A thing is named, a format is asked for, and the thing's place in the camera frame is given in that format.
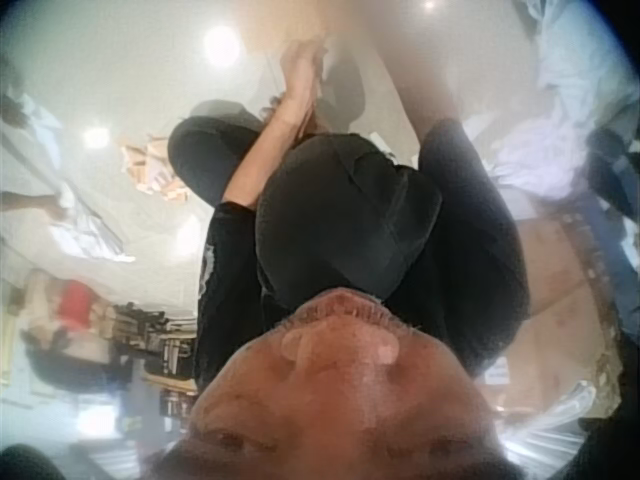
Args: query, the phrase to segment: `black t-shirt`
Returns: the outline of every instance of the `black t-shirt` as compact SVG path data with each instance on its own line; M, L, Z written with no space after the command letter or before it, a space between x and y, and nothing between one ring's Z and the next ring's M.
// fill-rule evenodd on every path
M425 138L419 171L442 195L423 252L385 305L446 343L471 375L511 343L528 313L528 289L513 219L460 123L443 121ZM202 266L195 378L200 390L248 341L290 312L263 295L255 213L220 205Z

